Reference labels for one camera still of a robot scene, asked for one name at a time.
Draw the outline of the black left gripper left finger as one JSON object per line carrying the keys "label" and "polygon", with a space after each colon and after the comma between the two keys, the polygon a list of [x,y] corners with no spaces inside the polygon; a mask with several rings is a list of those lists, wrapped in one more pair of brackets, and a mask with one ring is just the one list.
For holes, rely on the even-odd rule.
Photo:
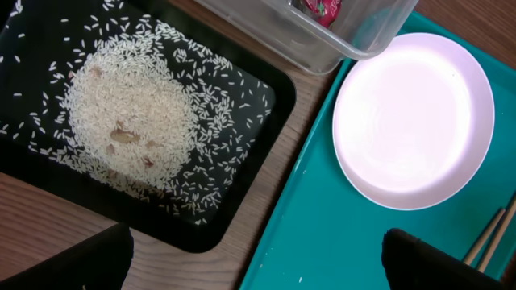
{"label": "black left gripper left finger", "polygon": [[1,281],[8,289],[120,289],[131,267],[134,239],[116,224]]}

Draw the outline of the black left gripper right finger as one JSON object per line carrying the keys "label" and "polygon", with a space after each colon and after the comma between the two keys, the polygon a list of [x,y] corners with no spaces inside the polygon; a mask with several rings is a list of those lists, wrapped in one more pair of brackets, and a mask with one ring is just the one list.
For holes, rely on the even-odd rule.
{"label": "black left gripper right finger", "polygon": [[392,290],[503,290],[507,286],[421,239],[393,228],[381,262]]}

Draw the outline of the wooden chopstick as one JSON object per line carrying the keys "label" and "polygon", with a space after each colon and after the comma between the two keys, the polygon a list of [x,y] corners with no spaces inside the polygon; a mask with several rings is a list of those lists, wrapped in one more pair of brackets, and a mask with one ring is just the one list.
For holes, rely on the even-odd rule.
{"label": "wooden chopstick", "polygon": [[496,251],[501,239],[503,238],[512,218],[515,215],[515,197],[513,197],[506,208],[505,213],[502,215],[499,225],[495,228],[495,233],[491,238],[489,245],[486,247],[485,253],[482,256],[480,262],[477,265],[477,270],[484,272],[494,252]]}
{"label": "wooden chopstick", "polygon": [[484,228],[481,235],[477,238],[475,243],[472,245],[468,253],[464,256],[463,263],[467,265],[471,265],[472,262],[475,260],[475,258],[480,253],[481,249],[485,245],[485,243],[488,241],[491,234],[494,232],[497,224],[500,222],[500,220],[503,218],[505,214],[505,209],[500,208],[497,213],[493,216],[493,218],[490,220],[489,224]]}

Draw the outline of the large pink plate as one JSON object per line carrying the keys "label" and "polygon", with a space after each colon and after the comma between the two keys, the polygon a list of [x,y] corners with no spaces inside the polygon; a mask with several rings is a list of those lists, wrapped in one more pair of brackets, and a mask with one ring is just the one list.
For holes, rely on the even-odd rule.
{"label": "large pink plate", "polygon": [[353,66],[336,98],[332,138],[357,192],[409,211],[448,200],[475,176],[494,124],[491,84],[474,55],[448,37],[412,32]]}

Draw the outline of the red snack wrapper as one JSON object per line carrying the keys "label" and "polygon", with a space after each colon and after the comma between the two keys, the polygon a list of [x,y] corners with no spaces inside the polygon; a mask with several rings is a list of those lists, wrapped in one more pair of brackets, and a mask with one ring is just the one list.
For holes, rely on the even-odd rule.
{"label": "red snack wrapper", "polygon": [[303,11],[325,28],[337,19],[341,5],[341,0],[302,0]]}

